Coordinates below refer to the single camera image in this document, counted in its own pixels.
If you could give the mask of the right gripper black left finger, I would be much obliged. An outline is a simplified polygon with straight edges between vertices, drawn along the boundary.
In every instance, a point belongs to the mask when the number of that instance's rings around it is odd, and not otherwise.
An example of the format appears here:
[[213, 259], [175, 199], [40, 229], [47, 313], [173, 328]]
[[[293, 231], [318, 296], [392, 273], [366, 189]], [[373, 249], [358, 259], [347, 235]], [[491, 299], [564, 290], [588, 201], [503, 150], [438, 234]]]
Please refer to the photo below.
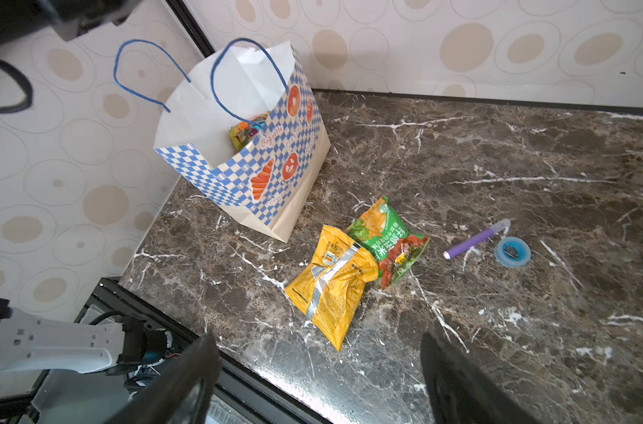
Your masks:
[[197, 338], [109, 423], [203, 423], [222, 366], [215, 334]]

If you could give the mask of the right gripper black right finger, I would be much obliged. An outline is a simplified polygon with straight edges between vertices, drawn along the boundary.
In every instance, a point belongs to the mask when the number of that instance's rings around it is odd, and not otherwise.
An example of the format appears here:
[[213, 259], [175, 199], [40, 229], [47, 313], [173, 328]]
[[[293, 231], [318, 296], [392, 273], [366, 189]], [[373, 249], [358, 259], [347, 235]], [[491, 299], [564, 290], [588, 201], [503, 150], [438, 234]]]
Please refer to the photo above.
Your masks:
[[466, 355], [433, 332], [420, 340], [420, 363], [436, 423], [536, 423]]

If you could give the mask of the yellow snack bag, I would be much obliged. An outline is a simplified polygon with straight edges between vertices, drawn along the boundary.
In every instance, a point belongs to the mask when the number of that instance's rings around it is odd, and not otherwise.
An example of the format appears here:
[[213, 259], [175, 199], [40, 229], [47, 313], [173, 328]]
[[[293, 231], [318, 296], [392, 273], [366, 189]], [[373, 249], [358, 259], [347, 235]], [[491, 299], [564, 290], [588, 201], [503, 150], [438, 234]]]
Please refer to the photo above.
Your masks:
[[285, 293], [340, 352], [366, 285], [378, 277], [378, 264], [365, 247], [325, 225], [312, 260]]

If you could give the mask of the green corn snack bag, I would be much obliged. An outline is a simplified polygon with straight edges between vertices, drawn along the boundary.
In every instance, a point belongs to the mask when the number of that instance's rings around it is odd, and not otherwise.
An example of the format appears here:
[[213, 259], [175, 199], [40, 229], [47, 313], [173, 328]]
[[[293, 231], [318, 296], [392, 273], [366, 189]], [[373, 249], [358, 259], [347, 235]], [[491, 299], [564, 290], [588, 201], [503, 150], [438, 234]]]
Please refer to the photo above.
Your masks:
[[429, 236], [408, 229], [388, 203], [388, 196], [376, 201], [346, 229], [346, 233], [374, 256], [383, 290], [402, 277], [429, 244]]

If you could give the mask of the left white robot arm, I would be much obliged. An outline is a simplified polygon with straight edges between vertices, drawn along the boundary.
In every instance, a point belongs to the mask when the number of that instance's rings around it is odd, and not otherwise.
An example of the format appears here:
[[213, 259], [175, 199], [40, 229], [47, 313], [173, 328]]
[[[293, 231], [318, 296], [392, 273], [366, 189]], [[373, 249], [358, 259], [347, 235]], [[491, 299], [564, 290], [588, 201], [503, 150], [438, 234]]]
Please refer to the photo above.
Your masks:
[[79, 324], [96, 284], [128, 268], [178, 174], [154, 151], [162, 103], [198, 62], [160, 1], [73, 41], [46, 28], [0, 47], [0, 381], [89, 373], [119, 359], [119, 323]]

